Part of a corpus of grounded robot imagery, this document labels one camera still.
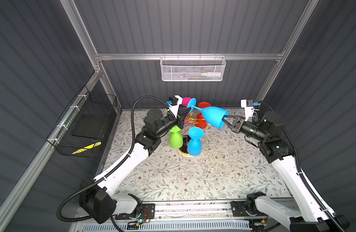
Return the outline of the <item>blue wine glass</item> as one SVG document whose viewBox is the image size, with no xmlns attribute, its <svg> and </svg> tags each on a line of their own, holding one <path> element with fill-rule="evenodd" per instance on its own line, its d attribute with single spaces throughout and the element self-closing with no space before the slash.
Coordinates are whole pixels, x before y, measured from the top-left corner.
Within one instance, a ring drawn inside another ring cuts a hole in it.
<svg viewBox="0 0 356 232">
<path fill-rule="evenodd" d="M 201 139 L 204 137 L 204 131 L 199 127 L 193 127 L 189 130 L 190 141 L 188 142 L 187 152 L 191 156 L 198 156 L 202 152 Z"/>
<path fill-rule="evenodd" d="M 227 110 L 215 106 L 199 108 L 196 106 L 195 98 L 191 99 L 191 101 L 188 104 L 188 107 L 192 108 L 191 111 L 193 111 L 194 109 L 199 110 L 204 116 L 204 119 L 207 121 L 207 123 L 211 124 L 212 126 L 218 129 L 221 129 L 225 124 L 222 117 L 225 115 L 229 115 L 229 112 Z"/>
</svg>

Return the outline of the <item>blue wine glass front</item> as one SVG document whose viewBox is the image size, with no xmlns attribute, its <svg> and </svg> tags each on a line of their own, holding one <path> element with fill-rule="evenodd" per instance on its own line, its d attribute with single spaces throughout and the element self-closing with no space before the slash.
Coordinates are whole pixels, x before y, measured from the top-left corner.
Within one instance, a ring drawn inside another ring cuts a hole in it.
<svg viewBox="0 0 356 232">
<path fill-rule="evenodd" d="M 198 156 L 202 152 L 201 139 L 204 137 L 204 131 L 199 127 L 193 127 L 189 130 L 190 141 L 188 142 L 187 152 L 191 156 Z"/>
</svg>

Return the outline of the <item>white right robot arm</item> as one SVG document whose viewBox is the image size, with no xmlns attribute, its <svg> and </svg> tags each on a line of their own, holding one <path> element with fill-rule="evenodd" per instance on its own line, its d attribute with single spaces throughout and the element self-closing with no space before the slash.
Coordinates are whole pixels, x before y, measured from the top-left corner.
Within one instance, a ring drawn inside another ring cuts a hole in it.
<svg viewBox="0 0 356 232">
<path fill-rule="evenodd" d="M 223 116 L 221 121 L 233 132 L 258 141 L 257 147 L 282 177 L 299 208 L 288 209 L 265 193 L 257 192 L 247 196 L 249 214 L 264 213 L 291 232 L 344 232 L 349 228 L 348 219 L 337 215 L 306 177 L 295 145 L 281 139 L 285 122 L 276 112 L 266 112 L 258 124 L 230 115 Z"/>
</svg>

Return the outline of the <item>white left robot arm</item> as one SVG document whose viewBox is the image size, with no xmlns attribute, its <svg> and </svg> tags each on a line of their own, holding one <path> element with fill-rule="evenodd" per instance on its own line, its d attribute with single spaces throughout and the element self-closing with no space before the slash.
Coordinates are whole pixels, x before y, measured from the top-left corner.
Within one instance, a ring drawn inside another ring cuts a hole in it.
<svg viewBox="0 0 356 232">
<path fill-rule="evenodd" d="M 114 164 L 93 180 L 86 179 L 81 183 L 84 188 L 93 184 L 88 190 L 80 193 L 79 205 L 97 223 L 106 222 L 111 216 L 118 214 L 138 215 L 141 211 L 141 200 L 132 194 L 116 195 L 121 182 L 139 165 L 148 158 L 160 145 L 161 138 L 174 126 L 180 129 L 185 125 L 185 119 L 191 107 L 173 107 L 176 116 L 171 120 L 163 116 L 159 109 L 151 109 L 144 118 L 144 127 L 132 142 L 133 148 L 129 149 Z"/>
</svg>

